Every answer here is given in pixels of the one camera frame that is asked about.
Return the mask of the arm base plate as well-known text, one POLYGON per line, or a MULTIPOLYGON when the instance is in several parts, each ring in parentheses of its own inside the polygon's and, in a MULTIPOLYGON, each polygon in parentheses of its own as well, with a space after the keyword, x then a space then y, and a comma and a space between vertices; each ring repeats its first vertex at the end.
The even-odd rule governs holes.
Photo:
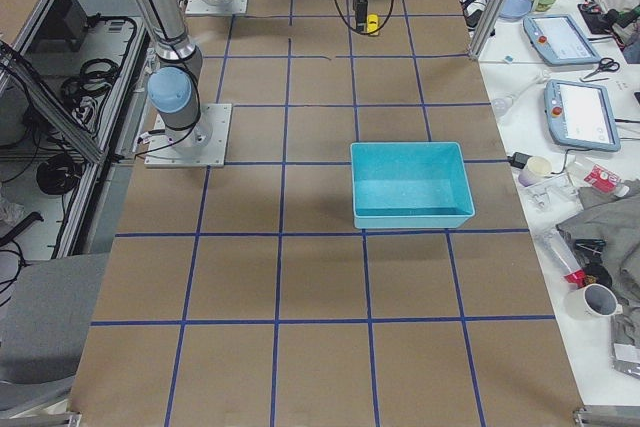
POLYGON ((231 104, 207 103, 201 105, 199 123, 189 136, 177 142, 180 136, 169 131, 150 139, 150 154, 145 154, 148 168, 223 167, 228 145, 232 117, 231 104))
POLYGON ((185 14, 202 16, 242 16, 247 12, 249 0, 186 0, 185 14))

